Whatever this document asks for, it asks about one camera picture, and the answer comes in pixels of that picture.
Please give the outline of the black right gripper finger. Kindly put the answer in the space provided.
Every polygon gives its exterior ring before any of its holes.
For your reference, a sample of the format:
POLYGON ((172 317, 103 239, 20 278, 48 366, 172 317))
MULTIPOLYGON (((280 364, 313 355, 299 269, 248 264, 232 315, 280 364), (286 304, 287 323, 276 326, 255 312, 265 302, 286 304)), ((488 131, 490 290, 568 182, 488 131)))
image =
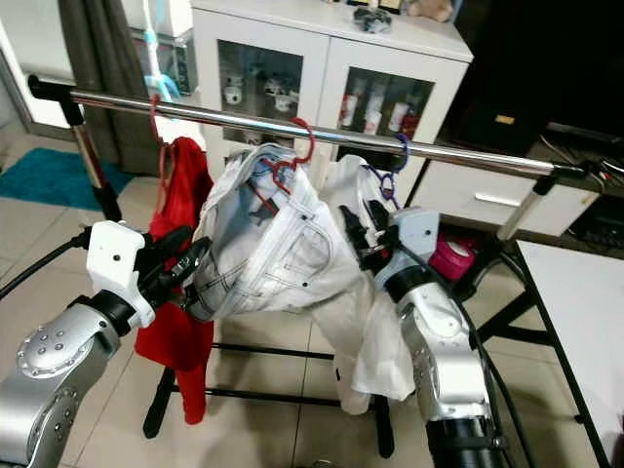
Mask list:
POLYGON ((367 245, 378 244, 378 238, 391 227, 391 205, 382 199, 363 200, 363 227, 366 228, 367 245))
POLYGON ((340 205, 340 213, 344 221, 344 232, 348 238, 349 244, 352 249, 355 250, 358 263, 360 263, 363 271, 375 271, 375 252, 373 246, 369 244, 369 238, 367 238, 367 230, 360 221, 360 218, 353 214, 347 206, 340 205))

